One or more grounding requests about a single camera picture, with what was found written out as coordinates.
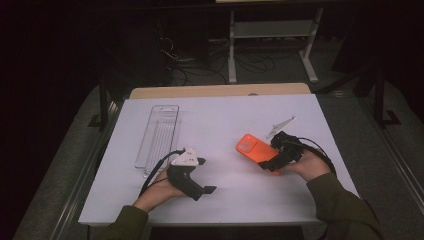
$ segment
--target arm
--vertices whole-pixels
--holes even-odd
[[[327,239],[383,239],[379,224],[368,206],[346,191],[328,166],[305,150],[297,163],[284,167],[307,181],[316,204],[316,216],[327,223]]]
[[[167,180],[163,170],[150,187],[131,205],[124,206],[116,221],[106,227],[95,240],[139,240],[148,220],[148,213],[171,198],[185,196]]]

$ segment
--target clear plastic case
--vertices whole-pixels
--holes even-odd
[[[176,150],[181,119],[179,106],[157,105],[152,107],[143,141],[135,162],[136,168],[149,175],[156,164],[169,152]],[[169,159],[161,168],[166,167]]]

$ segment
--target orange phone case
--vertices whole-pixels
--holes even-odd
[[[237,143],[236,149],[255,163],[271,160],[278,151],[251,134],[246,134]]]

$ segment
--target dark green jacket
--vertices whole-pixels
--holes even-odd
[[[322,175],[307,183],[316,203],[316,216],[327,223],[328,240],[383,239],[380,227],[368,206],[346,191],[334,174]],[[139,240],[148,219],[147,213],[124,206],[116,221],[95,240]]]

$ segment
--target olive green sleeve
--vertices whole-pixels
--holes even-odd
[[[94,240],[140,240],[148,214],[133,206],[124,206],[116,221],[106,227]]]
[[[327,223],[328,240],[383,239],[368,205],[346,191],[332,173],[307,183],[316,204],[316,217]]]

